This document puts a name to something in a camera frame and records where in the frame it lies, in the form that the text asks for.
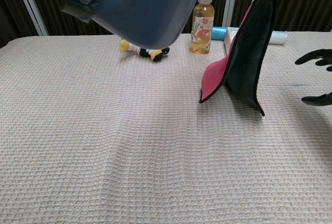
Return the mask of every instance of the pink fabric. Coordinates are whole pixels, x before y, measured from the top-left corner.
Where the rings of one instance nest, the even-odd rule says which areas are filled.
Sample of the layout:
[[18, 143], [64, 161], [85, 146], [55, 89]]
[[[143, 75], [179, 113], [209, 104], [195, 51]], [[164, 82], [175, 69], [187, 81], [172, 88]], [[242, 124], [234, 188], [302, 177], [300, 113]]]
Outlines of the pink fabric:
[[[244, 18], [242, 19], [242, 22], [240, 24], [243, 24], [244, 20], [246, 19], [251, 6], [249, 6], [249, 8], [247, 9]], [[232, 40], [232, 43], [230, 45], [230, 51], [229, 53], [232, 51], [233, 48], [233, 43], [234, 43], [234, 39]], [[220, 61], [211, 63], [209, 66], [206, 67], [205, 72], [203, 74], [202, 77], [202, 86], [201, 86], [201, 91], [202, 91], [202, 95], [201, 95], [201, 101], [204, 101], [209, 95], [211, 95], [219, 86], [219, 84], [221, 83], [225, 71], [226, 71], [226, 66], [228, 63], [228, 59], [229, 56], [225, 56], [224, 58], [222, 58]]]

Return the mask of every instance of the white roll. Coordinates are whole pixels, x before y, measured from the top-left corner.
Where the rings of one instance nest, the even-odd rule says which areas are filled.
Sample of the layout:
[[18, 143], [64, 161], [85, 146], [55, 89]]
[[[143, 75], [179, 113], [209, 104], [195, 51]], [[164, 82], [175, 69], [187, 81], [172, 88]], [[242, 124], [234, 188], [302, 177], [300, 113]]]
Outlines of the white roll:
[[273, 31], [269, 44], [284, 45], [287, 41], [288, 33], [286, 31]]

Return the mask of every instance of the stuffed toy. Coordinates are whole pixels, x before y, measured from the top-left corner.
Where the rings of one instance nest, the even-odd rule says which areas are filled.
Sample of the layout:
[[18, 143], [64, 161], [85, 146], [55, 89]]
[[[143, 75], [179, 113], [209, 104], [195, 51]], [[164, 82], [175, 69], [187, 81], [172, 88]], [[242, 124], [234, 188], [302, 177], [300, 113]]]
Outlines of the stuffed toy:
[[161, 61], [162, 57], [165, 54], [168, 54], [170, 52], [170, 48], [164, 48], [164, 49], [142, 49], [139, 46], [136, 46], [134, 44], [131, 44], [130, 42], [122, 39], [120, 42], [120, 50], [121, 51], [136, 51], [140, 56], [142, 57], [151, 57], [151, 60], [153, 62], [159, 62]]

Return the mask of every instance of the bottle label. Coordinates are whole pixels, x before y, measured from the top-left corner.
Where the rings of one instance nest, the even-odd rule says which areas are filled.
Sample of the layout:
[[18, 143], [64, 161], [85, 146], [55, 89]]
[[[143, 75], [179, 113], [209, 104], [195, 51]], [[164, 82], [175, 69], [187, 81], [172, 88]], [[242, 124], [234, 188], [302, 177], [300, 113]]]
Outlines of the bottle label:
[[209, 49], [214, 17], [194, 17], [192, 22], [191, 41], [206, 44]]

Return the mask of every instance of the juice bottle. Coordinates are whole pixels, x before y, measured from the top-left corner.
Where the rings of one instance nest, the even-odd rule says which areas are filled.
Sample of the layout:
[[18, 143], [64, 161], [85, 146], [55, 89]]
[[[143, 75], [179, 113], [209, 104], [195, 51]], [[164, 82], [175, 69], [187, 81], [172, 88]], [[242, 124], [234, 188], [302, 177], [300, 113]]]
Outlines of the juice bottle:
[[198, 0], [193, 9], [191, 43], [196, 54], [207, 54], [210, 51], [214, 8], [212, 0]]

